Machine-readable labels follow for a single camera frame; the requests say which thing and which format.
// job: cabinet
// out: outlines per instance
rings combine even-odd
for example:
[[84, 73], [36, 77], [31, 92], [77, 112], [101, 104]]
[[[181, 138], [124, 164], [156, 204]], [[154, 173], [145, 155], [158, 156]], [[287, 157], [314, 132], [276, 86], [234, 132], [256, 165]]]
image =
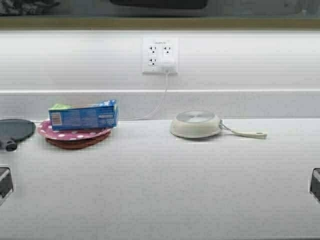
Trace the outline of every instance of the cabinet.
[[0, 28], [320, 28], [320, 0], [1, 0]]

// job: pink polka dot plate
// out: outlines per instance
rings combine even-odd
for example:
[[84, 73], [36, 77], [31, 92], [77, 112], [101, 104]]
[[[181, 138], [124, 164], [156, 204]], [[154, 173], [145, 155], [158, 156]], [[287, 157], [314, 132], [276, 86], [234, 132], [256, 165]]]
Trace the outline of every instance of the pink polka dot plate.
[[50, 119], [44, 120], [38, 127], [37, 132], [46, 139], [60, 141], [78, 141], [92, 139], [111, 132], [111, 128], [93, 128], [77, 130], [53, 131]]

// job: white wall plate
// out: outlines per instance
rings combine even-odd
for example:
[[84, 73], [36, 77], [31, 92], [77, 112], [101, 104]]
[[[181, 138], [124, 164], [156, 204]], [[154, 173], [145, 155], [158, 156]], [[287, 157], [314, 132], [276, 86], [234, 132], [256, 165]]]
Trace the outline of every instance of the white wall plate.
[[142, 43], [142, 72], [163, 73], [164, 64], [172, 62], [171, 74], [178, 73], [179, 40], [177, 37], [145, 37]]

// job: countertop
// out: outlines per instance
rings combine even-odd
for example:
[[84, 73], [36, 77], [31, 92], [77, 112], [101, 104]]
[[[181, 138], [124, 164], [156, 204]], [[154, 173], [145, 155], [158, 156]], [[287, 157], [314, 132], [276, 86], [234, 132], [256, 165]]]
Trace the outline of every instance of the countertop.
[[199, 240], [320, 237], [309, 194], [320, 119], [230, 119], [265, 140], [170, 134], [171, 121], [120, 122], [102, 143], [61, 150], [35, 134], [0, 152], [14, 193], [0, 240]]

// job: backsplash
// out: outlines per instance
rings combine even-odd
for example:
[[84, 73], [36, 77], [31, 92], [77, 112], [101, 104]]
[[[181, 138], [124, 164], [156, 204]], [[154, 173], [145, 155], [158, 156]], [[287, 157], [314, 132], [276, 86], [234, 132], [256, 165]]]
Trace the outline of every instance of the backsplash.
[[147, 114], [165, 85], [164, 75], [142, 74], [143, 37], [152, 36], [179, 39], [178, 74], [156, 118], [196, 107], [227, 118], [320, 116], [310, 107], [320, 96], [320, 32], [138, 30], [1, 31], [0, 105], [22, 105], [0, 116], [40, 118], [57, 101], [112, 97], [122, 116], [135, 117], [132, 103]]

